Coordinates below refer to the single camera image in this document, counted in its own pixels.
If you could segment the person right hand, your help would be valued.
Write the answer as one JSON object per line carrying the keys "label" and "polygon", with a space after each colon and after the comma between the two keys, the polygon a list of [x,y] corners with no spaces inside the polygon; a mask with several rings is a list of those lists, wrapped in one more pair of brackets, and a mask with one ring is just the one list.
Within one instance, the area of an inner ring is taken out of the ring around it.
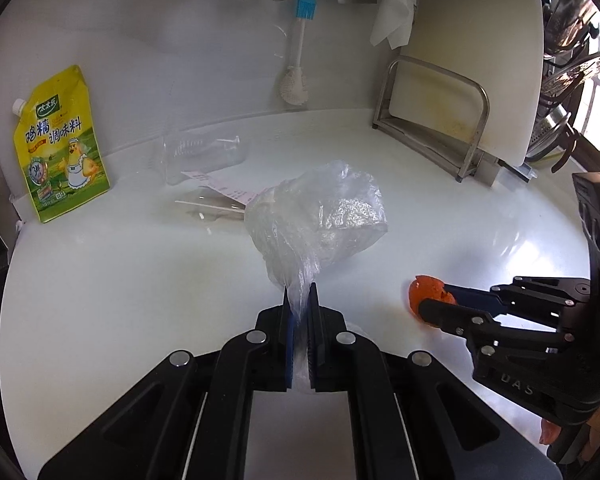
{"label": "person right hand", "polygon": [[542,420],[540,443],[547,445],[547,457],[556,464],[590,462],[600,448],[600,407],[583,425],[559,427]]}

